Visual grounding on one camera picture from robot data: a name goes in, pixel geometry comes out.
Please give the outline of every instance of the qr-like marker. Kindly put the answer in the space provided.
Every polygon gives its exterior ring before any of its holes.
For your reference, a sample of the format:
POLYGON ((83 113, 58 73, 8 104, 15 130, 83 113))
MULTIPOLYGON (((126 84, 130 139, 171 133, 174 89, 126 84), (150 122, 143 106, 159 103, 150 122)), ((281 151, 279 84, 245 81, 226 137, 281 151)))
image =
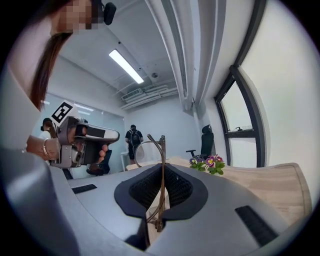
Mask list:
POLYGON ((73 107, 63 102, 51 116, 58 124, 60 124, 73 107))

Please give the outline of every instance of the black backpack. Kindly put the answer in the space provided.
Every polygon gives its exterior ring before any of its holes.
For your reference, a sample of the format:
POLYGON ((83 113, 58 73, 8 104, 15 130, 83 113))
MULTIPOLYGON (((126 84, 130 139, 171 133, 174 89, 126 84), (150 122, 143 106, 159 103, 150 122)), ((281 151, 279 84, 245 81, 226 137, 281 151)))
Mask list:
POLYGON ((131 145, 135 148, 141 143, 141 139, 137 130, 130 130, 130 133, 131 133, 130 142, 131 142, 131 145))

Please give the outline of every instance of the window frame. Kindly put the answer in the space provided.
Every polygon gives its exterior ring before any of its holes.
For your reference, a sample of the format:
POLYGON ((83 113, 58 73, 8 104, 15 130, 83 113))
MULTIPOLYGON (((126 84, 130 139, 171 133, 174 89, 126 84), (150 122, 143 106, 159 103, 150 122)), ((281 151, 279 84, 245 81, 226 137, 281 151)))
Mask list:
POLYGON ((241 75, 239 69, 232 65, 229 68, 230 72, 227 75, 221 89, 217 93, 216 97, 214 97, 214 101, 216 103, 219 117, 222 124, 225 148, 226 148, 226 158, 227 165, 231 165, 231 149, 229 138, 255 138, 256 145, 256 167, 265 167, 266 166, 266 141, 265 141, 265 131, 263 120, 260 115, 260 111, 258 108, 258 104, 255 100, 255 97, 250 90, 246 80, 241 75), (241 131, 228 131, 227 119, 222 106, 222 99, 225 97, 231 86, 237 83, 242 97, 244 99, 245 105, 248 109, 252 129, 250 130, 241 130, 241 131))

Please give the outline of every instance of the black slot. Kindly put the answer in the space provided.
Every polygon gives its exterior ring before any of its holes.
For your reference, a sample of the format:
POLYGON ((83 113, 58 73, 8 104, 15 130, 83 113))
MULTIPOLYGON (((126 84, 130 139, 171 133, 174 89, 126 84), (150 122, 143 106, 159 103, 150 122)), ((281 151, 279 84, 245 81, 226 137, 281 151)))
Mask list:
POLYGON ((250 206, 236 208, 235 212, 261 247, 278 236, 250 206))
POLYGON ((84 186, 77 186, 77 187, 74 187, 72 189, 72 191, 75 193, 75 194, 79 194, 79 193, 83 193, 83 192, 87 192, 87 191, 90 191, 90 190, 94 190, 96 189, 97 187, 93 184, 89 184, 89 185, 84 185, 84 186))

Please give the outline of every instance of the black mesh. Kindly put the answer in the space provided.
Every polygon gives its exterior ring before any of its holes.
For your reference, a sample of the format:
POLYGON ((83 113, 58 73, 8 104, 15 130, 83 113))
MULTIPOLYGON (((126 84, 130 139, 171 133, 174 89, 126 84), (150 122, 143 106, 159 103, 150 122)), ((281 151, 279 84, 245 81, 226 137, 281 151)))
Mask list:
POLYGON ((129 188, 129 194, 147 210, 160 190, 161 180, 162 167, 160 166, 147 177, 132 184, 129 188))
POLYGON ((183 203, 193 191, 193 186, 188 180, 167 166, 165 167, 164 185, 168 191, 170 208, 183 203))

